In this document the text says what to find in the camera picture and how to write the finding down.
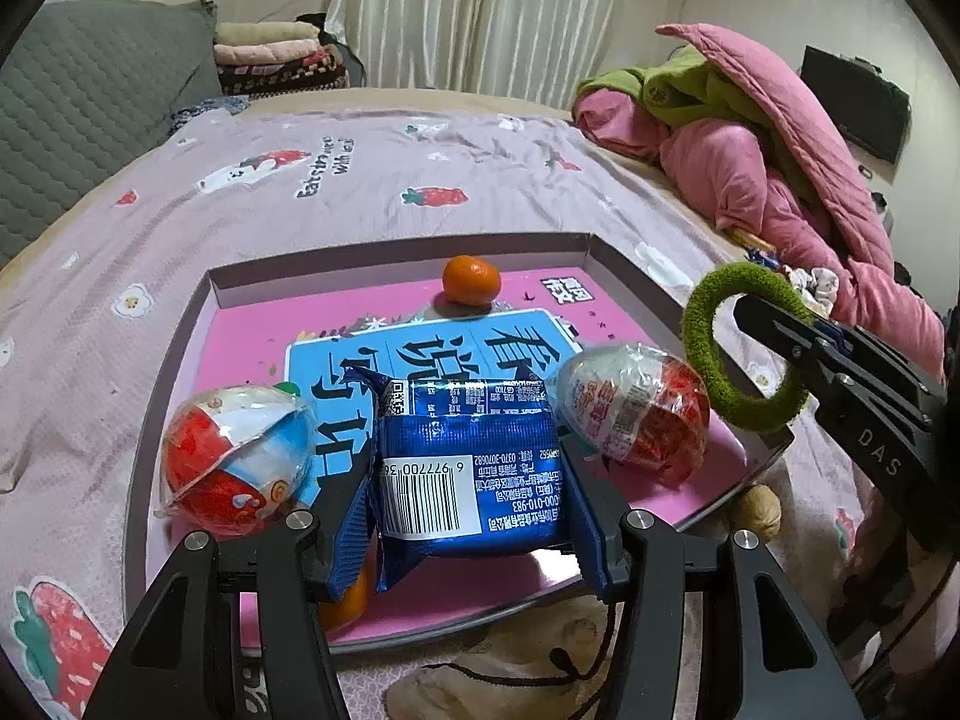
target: green fuzzy ring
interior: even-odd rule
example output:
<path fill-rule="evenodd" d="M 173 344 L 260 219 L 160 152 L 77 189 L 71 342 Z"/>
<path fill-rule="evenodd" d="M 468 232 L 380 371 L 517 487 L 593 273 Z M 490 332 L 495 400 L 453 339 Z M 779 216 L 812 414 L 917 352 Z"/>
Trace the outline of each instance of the green fuzzy ring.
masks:
<path fill-rule="evenodd" d="M 724 300 L 743 293 L 759 295 L 801 322 L 813 322 L 813 313 L 784 278 L 754 263 L 733 263 L 704 276 L 690 293 L 683 309 L 683 349 L 704 380 L 710 405 L 723 419 L 754 433 L 771 433 L 800 413 L 809 392 L 793 365 L 787 365 L 784 381 L 769 398 L 747 395 L 727 378 L 713 339 L 713 318 Z"/>

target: plastic wrapper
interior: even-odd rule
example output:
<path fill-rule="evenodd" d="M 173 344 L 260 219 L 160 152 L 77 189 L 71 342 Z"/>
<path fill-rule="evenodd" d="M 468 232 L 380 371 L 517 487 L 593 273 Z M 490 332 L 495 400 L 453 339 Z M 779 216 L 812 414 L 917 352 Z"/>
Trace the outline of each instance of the plastic wrapper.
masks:
<path fill-rule="evenodd" d="M 366 370 L 377 395 L 371 504 L 378 589 L 427 556 L 509 555 L 568 540 L 563 463 L 544 382 L 401 381 Z"/>
<path fill-rule="evenodd" d="M 597 346 L 557 373 L 560 413 L 604 457 L 676 487 L 703 462 L 709 399 L 682 360 L 642 343 Z"/>
<path fill-rule="evenodd" d="M 201 392 L 174 413 L 162 442 L 162 509 L 217 536 L 261 528 L 304 480 L 314 452 L 309 404 L 270 386 Z"/>

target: pillow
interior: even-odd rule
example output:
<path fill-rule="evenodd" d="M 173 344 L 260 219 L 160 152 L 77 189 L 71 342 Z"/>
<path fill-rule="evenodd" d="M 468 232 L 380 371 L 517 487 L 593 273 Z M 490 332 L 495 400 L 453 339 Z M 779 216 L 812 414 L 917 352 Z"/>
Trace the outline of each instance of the pillow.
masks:
<path fill-rule="evenodd" d="M 784 60 L 748 37 L 709 23 L 674 23 L 656 32 L 688 41 L 760 105 L 809 177 L 853 258 L 893 275 L 890 239 L 847 144 Z"/>
<path fill-rule="evenodd" d="M 318 26 L 306 22 L 222 22 L 217 25 L 217 42 L 225 46 L 258 46 L 281 40 L 302 40 L 319 34 Z"/>
<path fill-rule="evenodd" d="M 216 6 L 48 2 L 0 68 L 0 266 L 217 97 Z"/>

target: white curtain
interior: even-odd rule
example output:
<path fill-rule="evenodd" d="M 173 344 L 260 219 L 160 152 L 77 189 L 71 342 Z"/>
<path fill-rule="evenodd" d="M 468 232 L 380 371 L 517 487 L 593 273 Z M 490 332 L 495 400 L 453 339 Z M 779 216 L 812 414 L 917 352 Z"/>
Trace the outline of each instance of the white curtain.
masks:
<path fill-rule="evenodd" d="M 623 0 L 332 0 L 368 84 L 572 102 Z"/>

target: blue snack package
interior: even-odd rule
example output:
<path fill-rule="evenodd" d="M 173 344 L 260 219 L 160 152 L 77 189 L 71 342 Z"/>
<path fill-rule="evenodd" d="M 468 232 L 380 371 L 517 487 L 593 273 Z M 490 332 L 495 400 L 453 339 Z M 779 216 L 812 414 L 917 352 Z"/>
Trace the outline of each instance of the blue snack package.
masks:
<path fill-rule="evenodd" d="M 569 541 L 563 463 L 544 382 L 401 381 L 347 372 L 376 394 L 371 509 L 378 589 L 424 557 L 529 552 Z"/>

